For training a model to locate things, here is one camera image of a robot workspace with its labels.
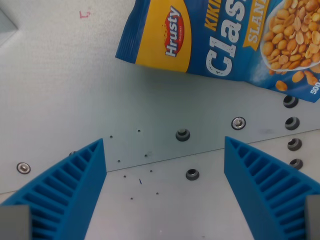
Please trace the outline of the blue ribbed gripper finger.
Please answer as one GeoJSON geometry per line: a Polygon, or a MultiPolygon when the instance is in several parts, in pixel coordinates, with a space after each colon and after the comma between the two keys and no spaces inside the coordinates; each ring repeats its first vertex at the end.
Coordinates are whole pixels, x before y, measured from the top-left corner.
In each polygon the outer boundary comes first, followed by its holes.
{"type": "Polygon", "coordinates": [[[83,240],[107,176],[103,139],[53,165],[2,206],[28,206],[33,240],[83,240]]]}
{"type": "Polygon", "coordinates": [[[231,137],[224,174],[256,240],[305,240],[305,201],[320,184],[287,163],[231,137]]]}

